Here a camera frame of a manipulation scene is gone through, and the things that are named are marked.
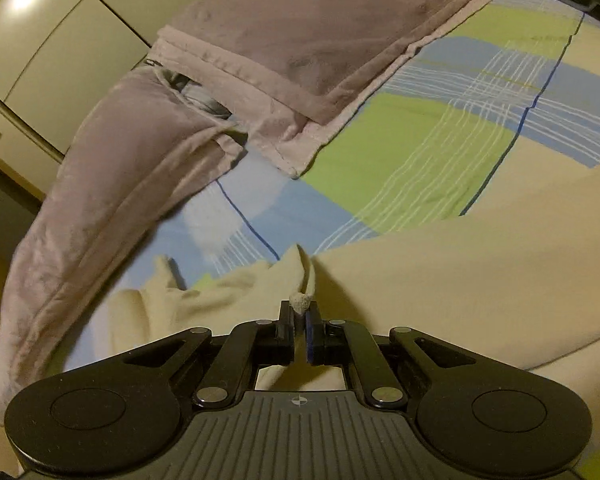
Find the dark blue line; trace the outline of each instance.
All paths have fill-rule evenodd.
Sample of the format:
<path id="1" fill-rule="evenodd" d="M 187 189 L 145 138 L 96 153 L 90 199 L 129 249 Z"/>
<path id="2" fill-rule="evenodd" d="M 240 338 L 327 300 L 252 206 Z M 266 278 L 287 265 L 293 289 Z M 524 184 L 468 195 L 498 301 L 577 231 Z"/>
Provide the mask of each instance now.
<path id="1" fill-rule="evenodd" d="M 475 193 L 475 195 L 472 197 L 472 199 L 469 200 L 469 203 L 464 207 L 464 209 L 462 209 L 462 211 L 460 212 L 460 216 L 465 215 L 469 211 L 469 209 L 471 209 L 471 206 L 475 203 L 476 200 L 478 200 L 478 197 L 482 194 L 482 192 L 484 191 L 484 188 L 487 187 L 487 185 L 489 184 L 489 182 L 493 178 L 493 175 L 496 173 L 496 171 L 498 170 L 498 168 L 500 167 L 500 165 L 504 162 L 504 159 L 506 158 L 506 156 L 509 155 L 509 152 L 513 148 L 513 145 L 516 143 L 516 141 L 518 140 L 518 137 L 520 136 L 520 132 L 522 131 L 522 127 L 525 125 L 526 116 L 528 116 L 528 114 L 529 114 L 529 112 L 531 110 L 533 110 L 534 108 L 536 108 L 538 106 L 538 101 L 542 97 L 542 94 L 544 94 L 544 92 L 548 88 L 549 83 L 551 82 L 551 79 L 554 77 L 555 71 L 558 70 L 558 67 L 560 66 L 560 63 L 562 62 L 562 58 L 567 53 L 567 48 L 571 44 L 571 40 L 578 33 L 578 31 L 580 30 L 580 25 L 582 25 L 582 22 L 584 20 L 584 16 L 585 16 L 584 13 L 582 13 L 582 16 L 580 17 L 580 21 L 578 22 L 578 27 L 576 27 L 575 32 L 569 36 L 569 39 L 567 40 L 567 43 L 564 45 L 564 48 L 563 48 L 562 52 L 560 53 L 560 56 L 558 57 L 558 61 L 556 61 L 554 67 L 551 70 L 551 72 L 549 72 L 549 77 L 544 82 L 544 85 L 542 85 L 542 88 L 540 89 L 540 91 L 536 95 L 536 98 L 534 99 L 534 101 L 531 103 L 531 106 L 526 107 L 525 110 L 522 112 L 522 117 L 520 117 L 520 122 L 518 123 L 518 129 L 516 130 L 516 134 L 513 136 L 513 139 L 511 140 L 511 142 L 507 146 L 507 149 L 504 150 L 504 152 L 502 153 L 502 155 L 500 155 L 500 158 L 496 162 L 495 166 L 491 169 L 491 171 L 487 175 L 487 178 L 484 179 L 484 182 L 480 186 L 480 189 L 478 189 L 478 191 Z"/>
<path id="2" fill-rule="evenodd" d="M 222 191 L 222 194 L 226 198 L 227 202 L 229 204 L 231 204 L 231 207 L 233 207 L 235 209 L 235 212 L 237 212 L 238 215 L 240 215 L 240 218 L 242 218 L 242 221 L 247 225 L 247 227 L 249 228 L 249 231 L 251 231 L 253 233 L 253 235 L 262 242 L 262 244 L 271 252 L 271 254 L 273 254 L 275 256 L 277 261 L 280 261 L 280 256 L 278 256 L 278 253 L 274 250 L 273 247 L 271 247 L 269 244 L 267 244 L 267 241 L 262 236 L 260 236 L 256 232 L 256 229 L 254 229 L 253 226 L 249 223 L 246 216 L 242 214 L 242 211 L 240 211 L 238 209 L 238 206 L 234 204 L 234 201 L 229 198 L 229 195 L 227 195 L 226 191 L 224 190 L 224 187 L 222 187 L 222 184 L 220 184 L 220 181 L 216 180 L 216 182 L 218 183 L 218 187 L 220 188 L 220 191 Z"/>

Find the bed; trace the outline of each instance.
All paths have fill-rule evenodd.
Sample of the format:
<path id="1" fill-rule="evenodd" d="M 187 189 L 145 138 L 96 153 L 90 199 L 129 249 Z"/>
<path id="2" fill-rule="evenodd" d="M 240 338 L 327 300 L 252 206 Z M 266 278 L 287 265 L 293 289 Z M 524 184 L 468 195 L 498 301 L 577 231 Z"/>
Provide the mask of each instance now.
<path id="1" fill-rule="evenodd" d="M 600 22 L 555 0 L 493 0 L 396 67 L 300 179 L 246 147 L 145 238 L 50 372 L 111 354 L 107 299 L 141 288 L 159 255 L 203 288 L 293 244 L 321 253 L 586 175 L 600 164 Z M 580 471 L 600 480 L 600 436 Z"/>

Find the ribbed gray panel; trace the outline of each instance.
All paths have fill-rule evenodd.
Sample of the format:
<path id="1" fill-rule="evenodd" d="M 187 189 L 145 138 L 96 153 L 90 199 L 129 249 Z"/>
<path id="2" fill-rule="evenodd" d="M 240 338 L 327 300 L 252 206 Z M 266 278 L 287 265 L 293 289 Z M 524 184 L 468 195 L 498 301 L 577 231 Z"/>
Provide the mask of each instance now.
<path id="1" fill-rule="evenodd" d="M 247 392 L 234 408 L 197 415 L 167 453 L 117 478 L 476 479 L 431 456 L 401 415 L 367 409 L 348 391 Z M 575 479 L 569 472 L 554 477 Z"/>

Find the crosshair logo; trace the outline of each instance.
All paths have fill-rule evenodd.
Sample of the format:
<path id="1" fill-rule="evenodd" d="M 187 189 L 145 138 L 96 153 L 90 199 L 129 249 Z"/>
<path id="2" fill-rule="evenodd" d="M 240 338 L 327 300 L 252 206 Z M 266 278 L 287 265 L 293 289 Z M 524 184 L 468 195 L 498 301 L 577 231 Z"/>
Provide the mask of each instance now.
<path id="1" fill-rule="evenodd" d="M 291 402 L 294 403 L 296 406 L 304 406 L 306 403 L 309 402 L 309 399 L 303 396 L 297 396 L 291 399 Z"/>

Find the patterned bedding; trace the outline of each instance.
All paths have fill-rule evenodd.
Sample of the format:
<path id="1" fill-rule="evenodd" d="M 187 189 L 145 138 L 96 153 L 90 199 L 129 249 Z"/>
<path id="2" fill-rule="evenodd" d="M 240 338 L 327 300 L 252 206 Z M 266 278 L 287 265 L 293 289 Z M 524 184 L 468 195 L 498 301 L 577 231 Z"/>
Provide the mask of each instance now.
<path id="1" fill-rule="evenodd" d="M 493 0 L 424 47 L 291 180 L 249 152 L 165 219 L 110 290 L 138 288 L 154 257 L 182 285 L 493 207 L 600 163 L 600 23 L 555 0 Z M 108 356 L 106 297 L 54 369 Z M 580 466 L 600 480 L 600 445 Z"/>

